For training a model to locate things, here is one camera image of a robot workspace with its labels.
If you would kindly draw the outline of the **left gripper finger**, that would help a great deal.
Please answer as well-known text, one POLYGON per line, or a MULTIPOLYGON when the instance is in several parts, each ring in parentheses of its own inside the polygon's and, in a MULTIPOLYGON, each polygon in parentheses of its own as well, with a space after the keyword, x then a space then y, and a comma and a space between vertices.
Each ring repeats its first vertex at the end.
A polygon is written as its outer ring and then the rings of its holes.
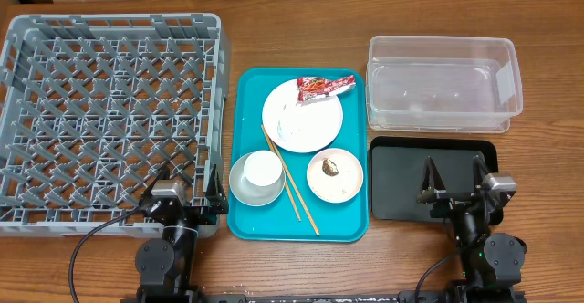
POLYGON ((205 198, 211 207, 227 207, 228 200, 221 184, 221 179, 217 173, 217 166, 214 165, 210 172, 210 180, 205 191, 205 198))
POLYGON ((160 171, 156 175, 155 179, 151 182, 151 184, 145 189, 142 197, 151 196, 152 189, 154 188, 155 184, 160 180, 168 180, 170 177, 170 169, 168 166, 161 167, 160 171))

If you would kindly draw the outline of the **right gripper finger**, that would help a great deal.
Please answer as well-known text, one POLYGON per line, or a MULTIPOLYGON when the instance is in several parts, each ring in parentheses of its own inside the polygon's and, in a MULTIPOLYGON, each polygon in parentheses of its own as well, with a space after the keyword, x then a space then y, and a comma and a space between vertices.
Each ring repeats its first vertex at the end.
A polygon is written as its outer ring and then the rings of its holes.
POLYGON ((424 177, 419 198, 442 198, 446 194, 445 185, 433 159, 428 156, 424 162, 424 177))
POLYGON ((484 180, 489 173, 490 169, 485 164, 484 159, 476 155, 473 158, 474 187, 476 189, 484 189, 486 187, 484 180))

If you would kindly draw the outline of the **grey bowl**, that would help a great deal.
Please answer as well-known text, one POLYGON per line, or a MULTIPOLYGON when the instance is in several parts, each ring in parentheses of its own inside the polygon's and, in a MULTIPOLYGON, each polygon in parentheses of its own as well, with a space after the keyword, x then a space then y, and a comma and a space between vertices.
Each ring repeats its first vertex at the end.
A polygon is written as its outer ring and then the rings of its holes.
POLYGON ((259 207, 271 204, 284 189, 283 166, 281 176, 275 183, 265 187, 253 185, 244 175, 244 163, 250 154, 251 152, 240 157, 232 166, 229 174, 230 190, 233 196, 245 205, 259 207))

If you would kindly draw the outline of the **white cup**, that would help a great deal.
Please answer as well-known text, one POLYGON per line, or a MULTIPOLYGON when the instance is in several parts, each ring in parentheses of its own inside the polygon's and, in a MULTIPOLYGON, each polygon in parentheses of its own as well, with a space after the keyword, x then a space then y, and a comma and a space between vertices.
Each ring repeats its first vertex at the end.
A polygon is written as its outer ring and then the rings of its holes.
POLYGON ((255 151, 245 160, 244 175, 251 184, 265 187, 281 176, 282 164, 274 152, 255 151))

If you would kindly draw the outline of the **small pink plate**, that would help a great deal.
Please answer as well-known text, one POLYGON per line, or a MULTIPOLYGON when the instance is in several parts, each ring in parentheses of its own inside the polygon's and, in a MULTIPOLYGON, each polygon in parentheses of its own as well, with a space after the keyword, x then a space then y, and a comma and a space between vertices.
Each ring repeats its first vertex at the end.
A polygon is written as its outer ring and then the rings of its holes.
POLYGON ((310 190, 321 200, 341 204, 354 198, 364 183, 364 171, 360 161, 349 151, 329 148, 318 152, 309 162, 307 182, 310 190), (322 160, 331 159, 339 174, 327 176, 322 171, 322 160))

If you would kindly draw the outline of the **brown food scrap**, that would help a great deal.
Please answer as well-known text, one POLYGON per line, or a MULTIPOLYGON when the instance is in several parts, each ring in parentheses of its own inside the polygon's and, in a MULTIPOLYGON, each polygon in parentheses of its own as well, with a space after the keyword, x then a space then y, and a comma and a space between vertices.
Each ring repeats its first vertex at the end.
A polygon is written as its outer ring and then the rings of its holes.
POLYGON ((322 160, 322 171, 327 176, 334 177, 339 174, 339 169, 337 165, 329 158, 322 160))

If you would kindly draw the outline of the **red snack wrapper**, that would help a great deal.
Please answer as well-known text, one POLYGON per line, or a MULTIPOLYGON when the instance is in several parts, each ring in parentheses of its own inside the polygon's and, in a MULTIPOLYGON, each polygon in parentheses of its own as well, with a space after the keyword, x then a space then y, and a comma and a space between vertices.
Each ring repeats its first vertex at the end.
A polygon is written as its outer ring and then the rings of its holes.
POLYGON ((353 75, 340 79, 326 79, 315 77, 302 77, 297 79, 299 102, 312 99, 324 99, 352 90, 356 85, 353 75))

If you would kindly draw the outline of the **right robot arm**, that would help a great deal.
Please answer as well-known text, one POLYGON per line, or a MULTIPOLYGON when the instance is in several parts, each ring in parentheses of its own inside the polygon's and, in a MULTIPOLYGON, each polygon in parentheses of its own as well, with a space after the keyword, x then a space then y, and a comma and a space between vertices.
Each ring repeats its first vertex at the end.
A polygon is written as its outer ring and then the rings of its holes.
POLYGON ((503 208, 516 193, 511 176, 491 172, 485 161, 473 159, 474 189, 452 192, 446 189, 432 158, 424 164, 424 178, 417 201, 431 204, 430 217, 448 220, 452 225, 456 249, 431 266, 413 291, 413 300, 428 299, 422 293, 426 278, 450 259, 459 257, 463 279, 452 281, 437 295, 435 302, 524 302, 525 294, 516 292, 521 282, 527 244, 520 238, 492 233, 490 227, 503 220, 503 208))

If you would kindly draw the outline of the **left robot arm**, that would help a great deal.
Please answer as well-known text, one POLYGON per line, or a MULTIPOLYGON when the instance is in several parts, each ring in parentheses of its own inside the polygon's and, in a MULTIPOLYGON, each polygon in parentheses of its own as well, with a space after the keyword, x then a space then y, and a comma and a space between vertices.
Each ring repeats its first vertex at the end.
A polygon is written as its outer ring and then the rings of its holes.
POLYGON ((164 166, 142 194, 138 210, 162 224, 162 236, 146 241, 135 257, 140 274, 138 302, 202 303, 206 297, 191 283, 199 237, 214 234, 219 218, 229 211, 227 197, 215 168, 200 203, 190 205, 185 185, 170 178, 164 166))

